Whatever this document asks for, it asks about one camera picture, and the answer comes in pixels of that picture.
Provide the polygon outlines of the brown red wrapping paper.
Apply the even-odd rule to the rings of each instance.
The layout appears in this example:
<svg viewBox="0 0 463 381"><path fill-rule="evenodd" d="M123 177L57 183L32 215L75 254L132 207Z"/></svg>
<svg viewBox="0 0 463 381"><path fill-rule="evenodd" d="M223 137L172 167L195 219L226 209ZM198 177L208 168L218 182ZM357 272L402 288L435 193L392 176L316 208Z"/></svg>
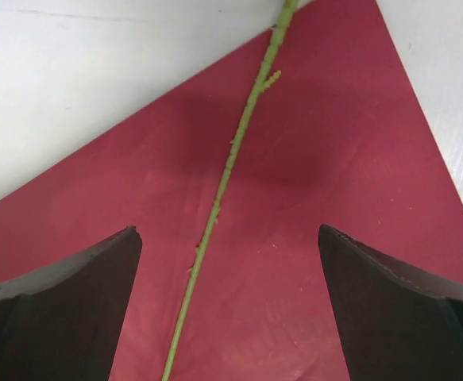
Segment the brown red wrapping paper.
<svg viewBox="0 0 463 381"><path fill-rule="evenodd" d="M0 201L0 282L128 225L141 261L111 377L160 379L262 34ZM222 200L174 380L348 379L318 252L332 225L463 283L463 205L374 1L314 1Z"/></svg>

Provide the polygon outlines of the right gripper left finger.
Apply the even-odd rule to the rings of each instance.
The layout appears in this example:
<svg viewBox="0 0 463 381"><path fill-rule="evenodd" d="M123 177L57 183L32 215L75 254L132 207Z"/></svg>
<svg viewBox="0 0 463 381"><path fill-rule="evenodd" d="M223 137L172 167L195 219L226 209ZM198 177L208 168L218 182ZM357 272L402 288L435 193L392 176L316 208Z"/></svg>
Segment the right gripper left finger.
<svg viewBox="0 0 463 381"><path fill-rule="evenodd" d="M141 249L130 226L0 283L0 380L107 380Z"/></svg>

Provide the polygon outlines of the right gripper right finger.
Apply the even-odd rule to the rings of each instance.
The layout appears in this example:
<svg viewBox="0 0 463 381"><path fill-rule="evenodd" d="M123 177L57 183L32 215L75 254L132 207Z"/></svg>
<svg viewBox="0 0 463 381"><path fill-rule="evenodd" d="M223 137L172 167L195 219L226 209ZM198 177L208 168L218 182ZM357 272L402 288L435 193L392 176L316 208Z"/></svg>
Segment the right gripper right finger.
<svg viewBox="0 0 463 381"><path fill-rule="evenodd" d="M318 249L352 380L463 380L463 283L329 225Z"/></svg>

